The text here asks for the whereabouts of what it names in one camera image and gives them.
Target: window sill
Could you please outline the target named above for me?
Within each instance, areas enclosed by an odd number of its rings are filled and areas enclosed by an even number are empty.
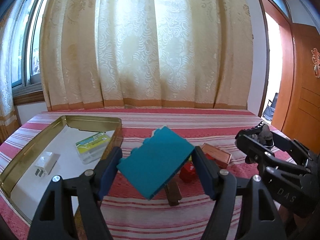
[[[12,95],[15,106],[44,101],[41,83],[15,89]]]

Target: door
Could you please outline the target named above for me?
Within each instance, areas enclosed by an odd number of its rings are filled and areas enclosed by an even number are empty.
[[[291,24],[294,42],[294,78],[291,100],[282,132],[315,153],[320,152],[320,78],[315,75],[314,49],[320,35],[313,26]]]

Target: striped tablecloth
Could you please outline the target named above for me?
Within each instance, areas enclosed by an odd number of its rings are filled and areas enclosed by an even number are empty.
[[[0,172],[15,155],[41,130],[65,114],[113,116],[122,119],[124,157],[139,147],[151,132],[167,125],[193,145],[209,143],[232,154],[228,170],[239,177],[249,178],[257,173],[256,165],[244,163],[245,155],[234,142],[240,129],[257,125],[261,119],[246,110],[220,109],[95,109],[69,112],[44,112],[25,123],[0,146]],[[273,148],[276,157],[287,160],[286,153]],[[214,202],[204,194],[199,180],[191,183],[176,178],[183,199],[170,207],[161,190],[152,200],[144,199],[118,173],[101,211],[115,240],[117,239],[200,239],[211,215]],[[237,197],[228,239],[234,239],[241,210]],[[2,192],[0,213],[18,239],[27,239],[29,225],[6,201]]]

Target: curtain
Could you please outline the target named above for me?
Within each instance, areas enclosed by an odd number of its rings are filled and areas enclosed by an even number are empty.
[[[0,144],[17,128],[11,87],[12,42],[17,19],[25,0],[15,0],[0,22]]]
[[[48,0],[44,15],[48,110],[246,108],[246,0]]]

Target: blue block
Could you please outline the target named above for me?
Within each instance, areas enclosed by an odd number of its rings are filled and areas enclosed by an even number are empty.
[[[141,195],[151,199],[181,169],[194,148],[165,126],[133,149],[117,168]]]

